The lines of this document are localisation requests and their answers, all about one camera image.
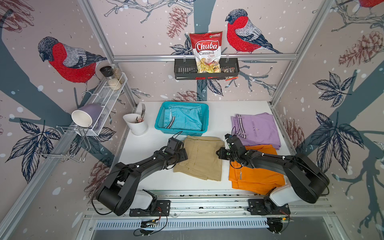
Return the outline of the teal plastic basket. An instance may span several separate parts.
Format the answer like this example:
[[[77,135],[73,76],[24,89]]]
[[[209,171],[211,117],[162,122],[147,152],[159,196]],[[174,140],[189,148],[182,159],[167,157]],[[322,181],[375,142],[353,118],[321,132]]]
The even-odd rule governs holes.
[[[202,136],[209,125],[209,106],[187,102],[162,103],[155,128],[164,134]]]

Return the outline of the orange pants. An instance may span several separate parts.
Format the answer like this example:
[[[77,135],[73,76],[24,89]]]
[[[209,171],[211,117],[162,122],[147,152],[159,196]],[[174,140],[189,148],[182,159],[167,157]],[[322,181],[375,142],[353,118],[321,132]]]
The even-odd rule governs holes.
[[[233,162],[229,169],[229,180],[233,189],[266,195],[269,191],[286,184],[282,174],[265,169],[240,167],[239,163]]]

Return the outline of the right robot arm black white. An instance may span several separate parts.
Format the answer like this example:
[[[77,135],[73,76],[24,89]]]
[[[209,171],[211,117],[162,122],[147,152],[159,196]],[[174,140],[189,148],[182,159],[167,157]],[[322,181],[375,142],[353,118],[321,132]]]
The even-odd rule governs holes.
[[[329,178],[307,156],[279,156],[247,150],[241,140],[227,134],[228,149],[221,147],[216,154],[221,160],[237,162],[241,167],[264,169],[285,175],[288,183],[275,188],[264,197],[265,207],[282,207],[291,202],[303,200],[314,204],[328,190]]]

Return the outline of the teal pants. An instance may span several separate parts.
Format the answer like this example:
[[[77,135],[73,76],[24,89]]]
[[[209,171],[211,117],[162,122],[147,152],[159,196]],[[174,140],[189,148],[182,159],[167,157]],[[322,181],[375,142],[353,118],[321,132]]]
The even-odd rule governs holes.
[[[177,130],[201,131],[200,106],[169,106],[164,112],[163,128]]]

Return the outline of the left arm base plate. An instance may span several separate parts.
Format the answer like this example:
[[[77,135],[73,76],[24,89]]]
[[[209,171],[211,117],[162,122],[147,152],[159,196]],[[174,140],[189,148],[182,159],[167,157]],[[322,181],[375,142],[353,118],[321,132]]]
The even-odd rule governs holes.
[[[150,204],[146,210],[131,209],[129,212],[130,217],[160,217],[169,216],[171,208],[171,201],[169,200],[156,200]]]

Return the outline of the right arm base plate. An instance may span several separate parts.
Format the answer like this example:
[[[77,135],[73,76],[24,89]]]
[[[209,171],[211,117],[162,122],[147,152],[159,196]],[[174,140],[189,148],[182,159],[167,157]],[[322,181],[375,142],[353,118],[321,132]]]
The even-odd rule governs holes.
[[[247,211],[250,212],[251,215],[256,216],[291,214],[288,204],[279,207],[271,200],[265,199],[248,199]]]

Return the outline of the beige pants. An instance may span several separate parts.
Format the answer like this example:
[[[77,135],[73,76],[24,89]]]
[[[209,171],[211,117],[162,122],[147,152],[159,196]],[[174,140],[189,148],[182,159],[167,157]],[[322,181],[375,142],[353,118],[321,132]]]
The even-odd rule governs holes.
[[[220,182],[222,179],[222,160],[216,151],[225,146],[217,137],[187,136],[184,148],[188,159],[176,164],[175,173],[183,173],[201,180]]]

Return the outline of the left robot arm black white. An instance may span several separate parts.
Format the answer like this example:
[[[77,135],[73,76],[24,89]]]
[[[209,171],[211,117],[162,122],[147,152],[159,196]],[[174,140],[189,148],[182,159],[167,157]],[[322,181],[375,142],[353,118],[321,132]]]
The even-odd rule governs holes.
[[[117,216],[123,215],[134,202],[141,180],[151,174],[170,170],[175,164],[188,159],[183,141],[170,138],[168,144],[149,158],[133,164],[117,163],[94,190],[92,200],[97,200]]]

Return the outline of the purple pants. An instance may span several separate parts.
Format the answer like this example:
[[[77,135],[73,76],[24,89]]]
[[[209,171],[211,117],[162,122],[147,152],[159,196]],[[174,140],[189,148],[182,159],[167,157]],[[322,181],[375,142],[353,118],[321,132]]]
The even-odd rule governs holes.
[[[231,117],[233,135],[244,146],[272,145],[276,150],[281,147],[278,128],[273,115],[240,115]]]

